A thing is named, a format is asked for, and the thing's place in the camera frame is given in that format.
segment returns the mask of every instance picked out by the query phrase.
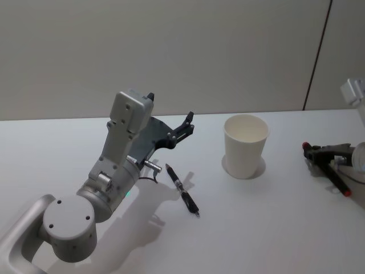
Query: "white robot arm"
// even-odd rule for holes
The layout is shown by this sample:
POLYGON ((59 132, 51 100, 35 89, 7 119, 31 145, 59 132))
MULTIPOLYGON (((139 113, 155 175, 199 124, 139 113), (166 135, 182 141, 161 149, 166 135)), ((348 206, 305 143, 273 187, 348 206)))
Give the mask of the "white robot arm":
POLYGON ((152 168, 154 177, 161 171, 148 161, 154 151, 173 149, 193 133, 192 112, 172 130, 151 117, 153 100, 153 94, 142 96, 133 90, 116 95, 106 142, 88 179, 76 195, 59 199, 45 195, 21 216, 0 239, 1 274, 46 274, 31 263, 43 241, 63 261, 89 257, 97 243, 96 223, 111 217, 140 170, 152 168))
POLYGON ((365 126, 365 79, 348 79, 341 92, 346 103, 358 109, 365 126))

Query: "pen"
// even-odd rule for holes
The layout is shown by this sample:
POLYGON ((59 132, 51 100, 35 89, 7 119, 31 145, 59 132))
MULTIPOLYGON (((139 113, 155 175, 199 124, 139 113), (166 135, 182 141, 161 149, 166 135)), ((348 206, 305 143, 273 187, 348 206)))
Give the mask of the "pen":
POLYGON ((183 184, 180 182, 179 177, 175 174, 172 167, 170 167, 168 164, 166 164, 166 170, 170 178, 172 179, 173 183, 175 184, 177 190, 180 191, 181 198, 183 199, 184 203, 186 204, 186 207, 188 210, 195 214, 197 217, 200 217, 199 214, 199 208, 196 206, 195 202, 191 198, 191 196, 188 194, 186 190, 184 190, 183 184))

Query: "white paper cup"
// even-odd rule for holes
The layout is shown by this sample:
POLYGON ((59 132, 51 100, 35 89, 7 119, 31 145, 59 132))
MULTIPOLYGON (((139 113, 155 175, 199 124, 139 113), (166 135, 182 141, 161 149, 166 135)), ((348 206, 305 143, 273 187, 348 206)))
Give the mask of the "white paper cup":
POLYGON ((224 124, 226 169, 237 179, 251 177, 260 162, 269 127, 259 117, 239 114, 224 124))

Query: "table surface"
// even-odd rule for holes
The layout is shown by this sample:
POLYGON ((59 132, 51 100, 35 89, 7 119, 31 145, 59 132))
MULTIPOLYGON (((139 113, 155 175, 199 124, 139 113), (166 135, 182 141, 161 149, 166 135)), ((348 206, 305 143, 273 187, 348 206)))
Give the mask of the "table surface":
MULTIPOLYGON (((34 263, 49 274, 363 273, 365 187, 351 198, 312 176, 302 143, 365 140, 355 110, 255 114, 270 127, 260 170, 237 180, 222 167, 223 125, 232 114, 196 115, 194 134, 151 159, 170 164, 189 186, 201 218, 190 214, 167 173, 140 180, 114 215, 98 224, 85 261, 58 260, 43 244, 34 263)), ((178 126, 183 116, 162 116, 178 126)), ((0 218, 31 198, 72 195, 101 153, 108 119, 0 122, 0 218)), ((152 175, 144 171, 144 176, 152 175)))

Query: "wall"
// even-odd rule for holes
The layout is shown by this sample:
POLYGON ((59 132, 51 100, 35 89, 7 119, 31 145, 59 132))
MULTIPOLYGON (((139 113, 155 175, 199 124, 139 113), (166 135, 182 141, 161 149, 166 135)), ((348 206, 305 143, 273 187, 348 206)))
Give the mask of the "wall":
POLYGON ((334 0, 307 110, 347 108, 340 86, 365 77, 365 1, 334 0))
POLYGON ((0 120, 299 110, 328 0, 2 0, 0 120))

